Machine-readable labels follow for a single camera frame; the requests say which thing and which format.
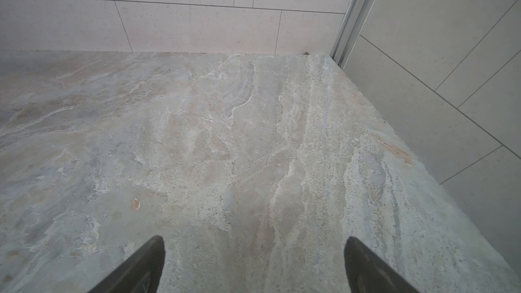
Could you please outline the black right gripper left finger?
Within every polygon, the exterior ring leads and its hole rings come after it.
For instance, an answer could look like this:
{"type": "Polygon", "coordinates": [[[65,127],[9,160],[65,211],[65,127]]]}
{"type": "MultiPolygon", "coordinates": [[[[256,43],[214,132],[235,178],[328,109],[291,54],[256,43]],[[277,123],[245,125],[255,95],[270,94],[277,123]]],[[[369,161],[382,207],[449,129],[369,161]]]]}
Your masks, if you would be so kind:
{"type": "Polygon", "coordinates": [[[89,293],[157,292],[165,262],[164,239],[153,236],[89,293]]]}

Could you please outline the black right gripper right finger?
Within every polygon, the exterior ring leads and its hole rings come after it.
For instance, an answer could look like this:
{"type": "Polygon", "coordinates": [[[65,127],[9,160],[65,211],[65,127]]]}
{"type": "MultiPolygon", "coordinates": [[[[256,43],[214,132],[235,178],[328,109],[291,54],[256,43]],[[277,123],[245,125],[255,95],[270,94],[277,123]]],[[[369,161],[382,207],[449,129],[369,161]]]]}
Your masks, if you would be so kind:
{"type": "Polygon", "coordinates": [[[357,237],[347,239],[343,256],[351,292],[419,293],[357,237]]]}

